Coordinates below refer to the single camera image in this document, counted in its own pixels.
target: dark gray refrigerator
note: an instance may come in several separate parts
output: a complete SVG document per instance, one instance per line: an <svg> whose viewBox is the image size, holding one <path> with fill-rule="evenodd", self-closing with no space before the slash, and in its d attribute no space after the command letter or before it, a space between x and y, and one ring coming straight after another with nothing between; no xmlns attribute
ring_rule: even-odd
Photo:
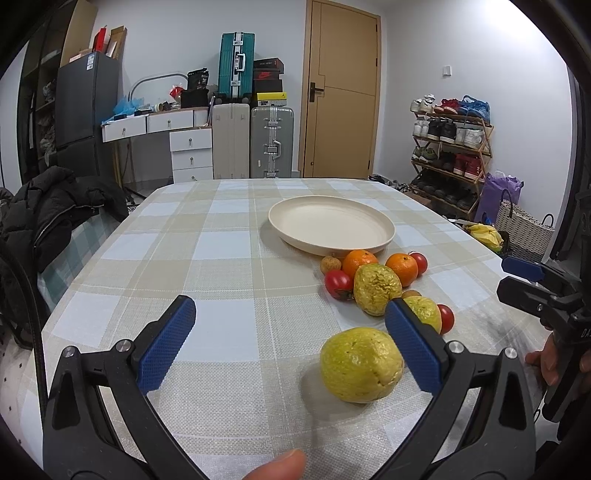
<svg viewBox="0 0 591 480"><path fill-rule="evenodd" d="M56 163L77 177L114 179L109 144L100 123L117 104L119 61L93 52L61 67L56 87Z"/></svg>

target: wicker basket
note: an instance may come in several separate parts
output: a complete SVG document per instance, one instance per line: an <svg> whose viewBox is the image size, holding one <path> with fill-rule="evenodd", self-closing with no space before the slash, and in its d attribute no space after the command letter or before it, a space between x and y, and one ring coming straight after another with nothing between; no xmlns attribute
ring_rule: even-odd
<svg viewBox="0 0 591 480"><path fill-rule="evenodd" d="M507 192L509 200L503 200L505 192ZM548 217L552 223L544 225ZM513 205L511 194L505 189L501 193L501 208L496 219L496 229L508 232L513 246L525 250L530 254L532 260L541 261L554 233L554 216L549 213L544 217L542 223L539 223L524 209Z"/></svg>

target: plate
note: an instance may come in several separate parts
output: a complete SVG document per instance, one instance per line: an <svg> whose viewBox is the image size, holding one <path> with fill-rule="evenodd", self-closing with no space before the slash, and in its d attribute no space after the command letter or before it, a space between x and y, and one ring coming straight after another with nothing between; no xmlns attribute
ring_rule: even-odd
<svg viewBox="0 0 591 480"><path fill-rule="evenodd" d="M396 228L387 216L364 203L310 195L276 203L269 222L288 244L314 255L344 257L351 250L379 252Z"/></svg>

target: cherry tomato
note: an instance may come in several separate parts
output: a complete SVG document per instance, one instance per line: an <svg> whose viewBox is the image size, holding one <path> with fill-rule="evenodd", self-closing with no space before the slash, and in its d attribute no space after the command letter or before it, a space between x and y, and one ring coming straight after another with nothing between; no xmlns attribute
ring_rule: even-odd
<svg viewBox="0 0 591 480"><path fill-rule="evenodd" d="M410 252L409 255L417 261L419 277L427 271L427 258L419 252Z"/></svg>
<svg viewBox="0 0 591 480"><path fill-rule="evenodd" d="M445 335L453 328L456 318L453 316L452 309L447 305L437 304L441 312L441 334Z"/></svg>
<svg viewBox="0 0 591 480"><path fill-rule="evenodd" d="M352 298L353 280L342 270L330 270L324 276L324 286L334 299L349 300Z"/></svg>

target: blue gripper pad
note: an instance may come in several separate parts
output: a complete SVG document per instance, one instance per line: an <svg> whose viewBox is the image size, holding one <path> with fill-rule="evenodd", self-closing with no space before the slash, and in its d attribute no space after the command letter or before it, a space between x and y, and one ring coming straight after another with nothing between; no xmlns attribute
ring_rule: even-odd
<svg viewBox="0 0 591 480"><path fill-rule="evenodd" d="M168 369L195 325L196 314L193 299L179 295L159 320L146 325L138 335L138 350L144 351L138 352L141 357L137 359L136 365L137 385L143 395L160 388Z"/></svg>
<svg viewBox="0 0 591 480"><path fill-rule="evenodd" d="M505 257L501 262L503 272L516 275L533 282L544 279L544 270L539 264L527 262L515 257Z"/></svg>
<svg viewBox="0 0 591 480"><path fill-rule="evenodd" d="M443 339L433 327L422 324L402 299L388 302L384 321L419 388L436 395L441 389L442 368L440 359L429 345L429 340L439 340L441 344L437 346L443 352ZM431 329L439 338L426 339L423 334L429 335L430 332L425 331L425 327Z"/></svg>

